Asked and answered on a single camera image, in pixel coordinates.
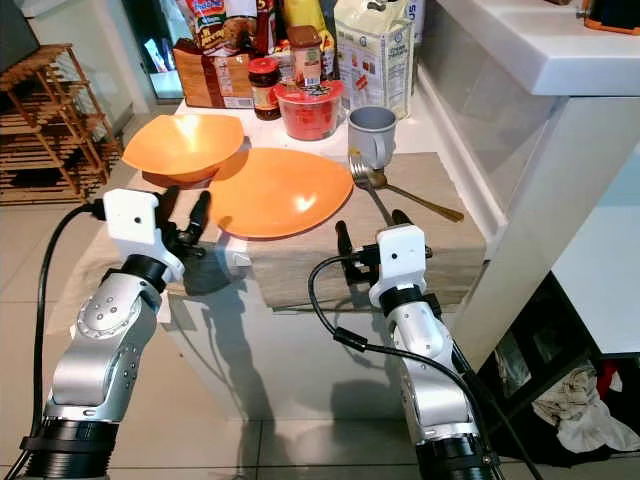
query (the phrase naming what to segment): orange bowl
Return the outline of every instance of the orange bowl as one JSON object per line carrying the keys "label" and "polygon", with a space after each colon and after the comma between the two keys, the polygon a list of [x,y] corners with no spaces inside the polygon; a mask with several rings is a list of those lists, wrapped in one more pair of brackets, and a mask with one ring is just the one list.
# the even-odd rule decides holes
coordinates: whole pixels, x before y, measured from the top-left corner
{"label": "orange bowl", "polygon": [[122,159],[143,172],[194,183],[211,177],[243,140],[236,117],[160,115],[134,135]]}
{"label": "orange bowl", "polygon": [[278,238],[308,230],[349,197],[351,175],[310,153],[278,148],[237,152],[209,185],[209,218],[245,238]]}

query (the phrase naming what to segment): tile floor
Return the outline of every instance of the tile floor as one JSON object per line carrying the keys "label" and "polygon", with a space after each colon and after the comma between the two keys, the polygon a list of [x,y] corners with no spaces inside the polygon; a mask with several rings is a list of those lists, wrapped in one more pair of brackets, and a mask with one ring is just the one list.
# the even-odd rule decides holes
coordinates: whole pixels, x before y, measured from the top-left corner
{"label": "tile floor", "polygon": [[[124,139],[151,116],[132,119]],[[109,186],[133,171],[118,165]],[[31,348],[36,281],[53,228],[70,206],[0,208],[0,474],[15,459],[31,409]],[[48,308],[98,224],[79,217],[65,231],[49,277]],[[65,334],[48,335],[45,390]],[[418,480],[403,422],[227,421],[164,330],[145,350],[141,378],[112,458],[114,480]],[[637,478],[640,457],[574,469],[542,467],[548,480]],[[520,463],[503,467],[509,480],[530,478]]]}

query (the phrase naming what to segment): sauce jar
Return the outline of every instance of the sauce jar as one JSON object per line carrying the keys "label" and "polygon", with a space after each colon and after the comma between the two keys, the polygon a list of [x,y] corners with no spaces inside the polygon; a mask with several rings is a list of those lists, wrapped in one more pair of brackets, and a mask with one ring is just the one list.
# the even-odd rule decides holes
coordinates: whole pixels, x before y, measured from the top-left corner
{"label": "sauce jar", "polygon": [[249,62],[253,109],[260,120],[280,118],[278,99],[273,92],[279,79],[278,62],[273,58],[254,58]]}
{"label": "sauce jar", "polygon": [[287,28],[291,44],[293,78],[299,87],[320,85],[322,59],[320,45],[322,39],[311,25]]}

